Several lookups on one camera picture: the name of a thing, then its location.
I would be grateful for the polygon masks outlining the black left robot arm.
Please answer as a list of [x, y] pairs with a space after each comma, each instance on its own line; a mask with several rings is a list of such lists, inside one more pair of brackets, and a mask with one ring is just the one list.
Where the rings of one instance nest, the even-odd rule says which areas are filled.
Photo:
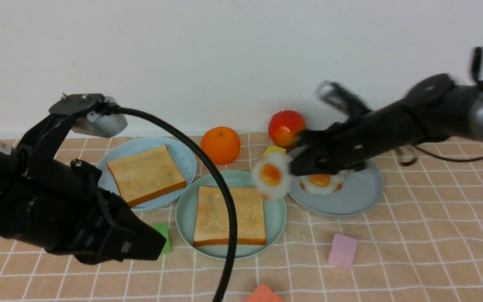
[[86, 265], [159, 258], [166, 238], [122, 197], [99, 187], [99, 168], [55, 158], [71, 130], [103, 138], [124, 130], [116, 107], [103, 94], [64, 95], [17, 147], [0, 141], [0, 237]]

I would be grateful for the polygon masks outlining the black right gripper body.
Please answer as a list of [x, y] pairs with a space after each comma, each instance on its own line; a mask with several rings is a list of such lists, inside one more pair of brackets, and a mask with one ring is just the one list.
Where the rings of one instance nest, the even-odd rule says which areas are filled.
[[306, 128], [305, 149], [289, 164], [291, 174], [334, 174], [385, 152], [425, 139], [431, 117], [414, 110], [377, 110], [325, 130]]

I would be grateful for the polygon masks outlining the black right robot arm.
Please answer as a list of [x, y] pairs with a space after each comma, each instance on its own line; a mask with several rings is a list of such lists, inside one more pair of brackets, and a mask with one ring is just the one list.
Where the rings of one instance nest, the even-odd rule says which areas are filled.
[[483, 80], [464, 86], [448, 74], [422, 80], [401, 99], [378, 110], [337, 82], [323, 82], [317, 97], [347, 115], [325, 130], [303, 130], [303, 151], [289, 164], [294, 176], [361, 171], [368, 160], [402, 147], [427, 153], [424, 143], [454, 136], [483, 143]]

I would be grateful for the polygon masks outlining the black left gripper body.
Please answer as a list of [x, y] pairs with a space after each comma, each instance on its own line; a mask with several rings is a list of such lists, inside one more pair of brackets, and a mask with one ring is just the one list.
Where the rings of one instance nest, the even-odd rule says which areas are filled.
[[108, 117], [114, 107], [103, 94], [69, 94], [23, 135], [0, 203], [2, 237], [73, 255], [88, 265], [159, 258], [165, 237], [121, 197], [98, 186], [101, 170], [80, 160], [67, 166], [55, 159], [79, 120], [90, 124], [89, 115]]

